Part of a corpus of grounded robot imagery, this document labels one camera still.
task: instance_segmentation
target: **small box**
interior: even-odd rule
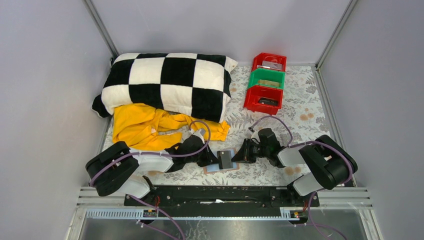
[[[287,57],[285,56],[262,52],[253,59],[251,72],[258,68],[285,72],[286,61]]]
[[[283,71],[258,68],[250,74],[247,88],[249,89],[255,85],[261,85],[269,88],[284,89],[285,76],[286,73]]]
[[[253,112],[276,115],[283,106],[283,90],[254,85],[247,89],[244,107]]]

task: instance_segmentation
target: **item inside bin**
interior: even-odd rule
[[[277,63],[277,62],[271,62],[271,61],[262,61],[262,66],[263,67],[268,67],[270,69],[277,69],[282,71],[283,70],[283,64],[281,63]]]
[[[274,100],[274,99],[270,99],[270,98],[266,98],[266,97],[261,97],[258,101],[258,103],[260,104],[266,104],[266,105],[271,105],[271,106],[278,106],[278,101]]]
[[[259,79],[258,83],[262,84],[262,85],[271,86],[271,87],[277,87],[277,88],[281,87],[281,84],[279,82],[276,82],[276,81]]]

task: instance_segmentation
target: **glass panel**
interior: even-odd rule
[[[346,235],[347,239],[366,240],[366,234],[357,211],[313,210],[317,224],[329,225]],[[324,240],[313,226],[293,227],[288,221],[270,220],[179,220],[187,239],[196,240],[274,240],[308,239]],[[179,236],[169,220],[156,220],[151,226]],[[332,240],[343,238],[332,230],[322,230]],[[135,220],[92,219],[85,221],[82,240],[169,240],[168,236],[149,228],[141,228]]]

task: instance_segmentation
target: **patterned mat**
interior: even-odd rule
[[[248,127],[259,118],[267,115],[261,112],[251,112],[243,108],[250,76],[250,66],[236,67],[231,72],[231,101],[227,106],[225,120],[231,126],[226,141],[212,141],[209,146],[213,151],[236,148],[250,137]],[[293,133],[293,144],[329,133],[328,123],[324,116],[316,81],[310,66],[287,66],[283,107],[278,111],[281,118]],[[267,118],[262,120],[256,130],[271,128],[277,139],[285,145],[289,134],[277,120]],[[103,149],[112,143],[113,120],[107,131]],[[180,129],[183,137],[189,136],[186,127]],[[308,173],[308,167],[303,165],[276,168],[270,165],[266,158],[258,158],[256,163],[240,163],[238,170],[205,174],[204,169],[195,163],[186,164],[177,172],[149,172],[147,176],[155,185],[230,185],[230,186],[286,186],[302,174]]]

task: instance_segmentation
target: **gray wall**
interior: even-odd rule
[[[322,75],[387,240],[422,239],[424,1],[359,1]]]
[[[349,0],[94,0],[121,53],[260,52],[315,63]]]
[[[80,0],[0,1],[0,239],[59,240],[105,120],[109,53]]]

